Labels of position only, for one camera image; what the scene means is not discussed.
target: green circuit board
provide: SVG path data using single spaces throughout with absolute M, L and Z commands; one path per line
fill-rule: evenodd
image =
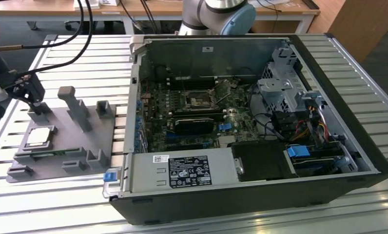
M 206 90 L 170 90 L 165 82 L 145 82 L 141 86 L 148 152 L 184 149 L 220 148 L 218 138 L 233 136 L 236 141 L 258 139 L 256 123 L 248 109 L 249 84 L 234 78 L 217 79 Z M 174 113 L 221 112 L 222 119 L 213 122 L 210 133 L 178 136 L 174 132 Z M 230 125 L 221 130 L 220 125 Z

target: slotted metal table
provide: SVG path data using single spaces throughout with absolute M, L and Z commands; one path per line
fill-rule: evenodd
M 56 42 L 65 38 L 58 36 Z M 388 96 L 334 38 L 300 38 L 388 158 Z M 76 97 L 86 106 L 97 100 L 117 105 L 113 167 L 121 165 L 122 159 L 132 66 L 129 39 L 126 35 L 93 36 L 74 64 L 39 74 L 46 90 L 44 101 L 50 107 L 65 105 L 56 98 L 57 88 L 65 85 L 76 87 Z M 66 45 L 41 49 L 31 69 L 69 60 L 84 42 L 85 36 L 78 36 Z M 102 174 L 8 184 L 5 172 L 27 129 L 27 108 L 24 103 L 11 101 L 0 121 L 0 233 L 388 233 L 388 180 L 352 191 L 326 205 L 149 226 L 129 225 L 108 204 L 101 195 Z

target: gray carpet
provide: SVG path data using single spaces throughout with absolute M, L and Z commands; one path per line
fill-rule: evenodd
M 100 22 L 94 34 L 105 34 L 102 26 Z M 25 22 L 0 22 L 0 27 L 4 29 L 0 34 L 0 46 L 15 44 L 36 45 L 42 43 L 45 35 L 48 34 L 70 35 L 73 33 L 64 29 L 62 22 L 39 22 L 37 31 L 29 30 Z M 114 34 L 124 34 L 120 23 L 116 22 L 113 28 Z M 21 50 L 3 52 L 1 56 L 11 69 L 25 71 L 29 68 L 36 53 L 37 50 Z M 388 35 L 384 36 L 380 44 L 361 65 L 388 93 Z

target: power supply label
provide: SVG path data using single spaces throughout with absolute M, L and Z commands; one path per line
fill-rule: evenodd
M 212 184 L 206 156 L 169 158 L 168 168 L 173 189 Z

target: gray 3d printed holder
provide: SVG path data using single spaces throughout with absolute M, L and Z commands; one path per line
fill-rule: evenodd
M 74 88 L 60 87 L 66 108 L 29 111 L 31 122 L 7 171 L 9 183 L 104 173 L 110 166 L 116 106 L 98 101 L 85 107 Z

